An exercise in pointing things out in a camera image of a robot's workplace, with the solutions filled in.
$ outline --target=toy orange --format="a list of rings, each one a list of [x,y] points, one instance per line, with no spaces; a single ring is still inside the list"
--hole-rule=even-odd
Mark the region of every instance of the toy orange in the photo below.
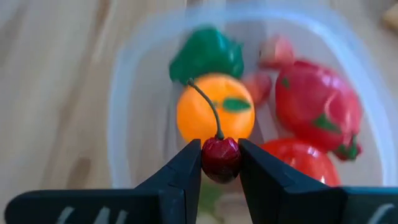
[[[237,79],[222,73],[210,73],[195,79],[216,106],[225,137],[248,138],[254,125],[254,105],[250,93]],[[206,100],[187,87],[177,104],[177,126],[186,142],[214,137],[216,119]]]

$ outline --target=clear plastic container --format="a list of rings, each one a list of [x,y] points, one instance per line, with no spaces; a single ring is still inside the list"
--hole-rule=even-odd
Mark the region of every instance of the clear plastic container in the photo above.
[[[341,18],[313,6],[234,3],[153,18],[141,24],[120,51],[108,116],[113,187],[135,187],[186,145],[175,121],[183,87],[170,81],[169,62],[186,36],[206,24],[244,43],[245,72],[256,67],[259,43],[278,33],[292,41],[299,56],[345,74],[366,115],[359,134],[363,154],[355,162],[333,161],[341,180],[345,185],[397,185],[396,109],[380,73]],[[269,104],[256,110],[250,137],[254,143],[289,135],[274,122],[274,103],[271,97]]]

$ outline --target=green pepper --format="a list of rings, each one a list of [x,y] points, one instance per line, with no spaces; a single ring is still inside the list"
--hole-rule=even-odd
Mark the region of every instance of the green pepper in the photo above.
[[[169,72],[172,81],[186,85],[189,78],[210,72],[241,78],[243,69],[241,44],[229,40],[214,27],[206,27],[192,33],[172,60]]]

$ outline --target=pink fruit piece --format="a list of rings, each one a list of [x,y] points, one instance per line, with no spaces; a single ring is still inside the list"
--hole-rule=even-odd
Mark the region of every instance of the pink fruit piece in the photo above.
[[[293,46],[288,39],[275,35],[261,44],[258,66],[281,69],[294,63]]]
[[[266,72],[258,71],[247,74],[242,79],[256,106],[266,103],[272,88],[272,80]]]

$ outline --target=wood grain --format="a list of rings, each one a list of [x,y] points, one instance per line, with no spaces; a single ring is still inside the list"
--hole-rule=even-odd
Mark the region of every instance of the wood grain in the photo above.
[[[383,21],[387,27],[398,31],[398,3],[383,14]]]
[[[0,1],[1,209],[26,190],[110,186],[106,116],[114,56],[147,16],[195,2]],[[318,3],[348,18],[397,96],[398,41],[378,23],[392,0]]]

